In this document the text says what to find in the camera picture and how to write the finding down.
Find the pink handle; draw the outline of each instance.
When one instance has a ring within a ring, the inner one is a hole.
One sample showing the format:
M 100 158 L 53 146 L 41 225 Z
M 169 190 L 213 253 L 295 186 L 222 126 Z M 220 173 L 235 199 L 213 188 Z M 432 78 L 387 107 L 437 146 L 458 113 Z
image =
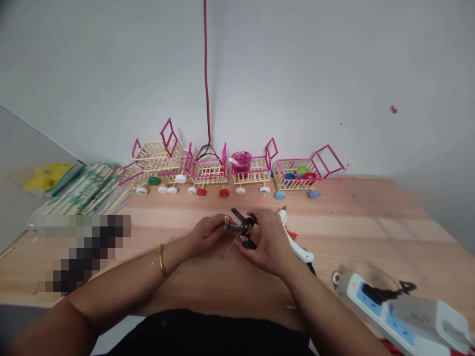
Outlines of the pink handle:
M 137 145 L 139 145 L 139 150 L 142 149 L 138 138 L 135 139 L 134 148 L 132 148 L 132 158 L 135 158 L 135 148 L 137 147 Z
M 271 156 L 271 152 L 269 151 L 269 145 L 271 144 L 274 145 L 274 150 L 275 153 Z M 266 144 L 266 162 L 267 162 L 267 169 L 271 169 L 271 164 L 272 164 L 272 159 L 279 153 L 277 150 L 276 142 L 274 141 L 274 138 L 271 138 L 271 140 Z
M 223 148 L 223 160 L 222 160 L 222 164 L 223 164 L 223 174 L 224 176 L 226 177 L 226 165 L 228 164 L 228 157 L 226 155 L 226 145 L 228 143 L 225 142 L 224 143 L 224 148 Z
M 165 140 L 165 135 L 163 133 L 165 132 L 168 124 L 170 124 L 171 132 L 170 132 L 170 136 L 168 137 L 168 140 Z M 175 151 L 175 147 L 177 146 L 177 143 L 178 143 L 178 138 L 175 135 L 175 130 L 173 130 L 172 118 L 169 118 L 165 126 L 162 128 L 162 131 L 160 131 L 160 136 L 162 136 L 163 145 L 165 146 L 165 150 L 167 151 L 168 156 L 172 157 L 173 152 Z M 170 152 L 168 149 L 168 145 L 170 144 L 170 140 L 172 139 L 172 136 L 175 137 L 175 144 L 173 145 L 172 151 Z
M 320 151 L 323 151 L 325 148 L 328 148 L 330 150 L 330 152 L 332 153 L 333 157 L 335 157 L 336 161 L 338 162 L 338 164 L 340 165 L 339 168 L 335 169 L 334 171 L 331 171 L 328 169 L 327 165 L 325 164 L 325 162 L 323 161 L 322 157 L 320 156 L 319 152 Z M 344 165 L 342 164 L 342 162 L 340 161 L 340 159 L 338 158 L 338 156 L 335 154 L 335 152 L 332 150 L 332 148 L 330 147 L 330 145 L 326 145 L 326 146 L 323 146 L 322 148 L 320 148 L 319 150 L 315 151 L 313 153 L 312 156 L 310 156 L 310 160 L 312 161 L 312 163 L 314 164 L 315 168 L 317 168 L 317 165 L 315 164 L 315 162 L 313 161 L 313 157 L 315 157 L 315 155 L 317 155 L 317 157 L 320 159 L 320 162 L 322 162 L 323 166 L 325 167 L 325 170 L 327 171 L 327 175 L 325 177 L 323 177 L 323 179 L 326 179 L 329 175 L 335 173 L 335 172 L 338 172 L 338 171 L 341 171 L 342 169 L 345 169 Z
M 193 161 L 194 161 L 194 157 L 193 157 L 193 154 L 191 153 L 191 142 L 190 142 L 190 145 L 188 147 L 187 158 L 185 160 L 185 170 L 190 174 L 191 174 L 191 165 L 193 164 Z

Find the wooden table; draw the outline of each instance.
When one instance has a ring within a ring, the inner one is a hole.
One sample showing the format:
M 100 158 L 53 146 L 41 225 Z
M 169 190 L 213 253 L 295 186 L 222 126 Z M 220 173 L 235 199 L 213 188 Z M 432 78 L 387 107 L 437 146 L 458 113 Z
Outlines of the wooden table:
M 299 234 L 297 243 L 312 251 L 317 276 L 333 288 L 333 271 L 351 270 L 379 288 L 395 289 L 394 281 L 417 284 L 416 296 L 440 299 L 469 320 L 475 331 L 475 258 L 405 194 L 392 180 L 346 176 L 320 185 L 318 200 L 304 191 L 288 192 L 285 200 L 263 196 L 259 185 L 246 186 L 243 196 L 221 198 L 221 187 L 210 186 L 205 197 L 134 194 L 119 213 L 132 216 L 128 249 L 116 250 L 117 260 L 100 273 L 126 259 L 158 247 L 189 231 L 203 216 L 250 207 L 278 210 L 287 205 L 288 229 Z M 302 322 L 284 284 L 243 259 L 236 248 L 226 252 L 232 237 L 220 241 L 209 255 L 182 265 L 138 315 L 170 308 L 202 313 L 265 318 L 292 329 Z M 0 259 L 0 303 L 49 307 L 38 304 L 38 261 L 35 235 L 26 234 L 15 249 Z

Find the yellow bag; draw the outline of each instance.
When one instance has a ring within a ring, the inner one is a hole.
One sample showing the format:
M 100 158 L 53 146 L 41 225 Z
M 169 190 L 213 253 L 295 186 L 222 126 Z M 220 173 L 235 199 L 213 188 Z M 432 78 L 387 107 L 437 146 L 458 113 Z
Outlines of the yellow bag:
M 41 191 L 54 196 L 74 178 L 84 165 L 77 163 L 52 163 L 38 172 L 31 181 L 25 184 L 25 191 Z

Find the pink cup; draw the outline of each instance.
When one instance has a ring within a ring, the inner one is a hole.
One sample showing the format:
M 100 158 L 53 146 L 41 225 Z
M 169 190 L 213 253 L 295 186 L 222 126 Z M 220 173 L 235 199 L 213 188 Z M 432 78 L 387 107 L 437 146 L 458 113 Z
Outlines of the pink cup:
M 252 155 L 246 151 L 239 151 L 233 153 L 231 158 L 234 158 L 239 165 L 232 164 L 234 168 L 234 173 L 242 173 L 242 172 L 249 172 L 251 170 L 251 161 Z

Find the green bottle cap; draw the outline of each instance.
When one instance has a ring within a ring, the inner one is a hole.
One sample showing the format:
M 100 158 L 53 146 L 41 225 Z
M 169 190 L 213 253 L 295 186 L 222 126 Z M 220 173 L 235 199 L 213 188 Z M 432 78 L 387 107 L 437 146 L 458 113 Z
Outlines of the green bottle cap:
M 160 185 L 160 183 L 162 183 L 162 180 L 159 177 L 150 177 L 148 179 L 148 183 L 151 185 Z

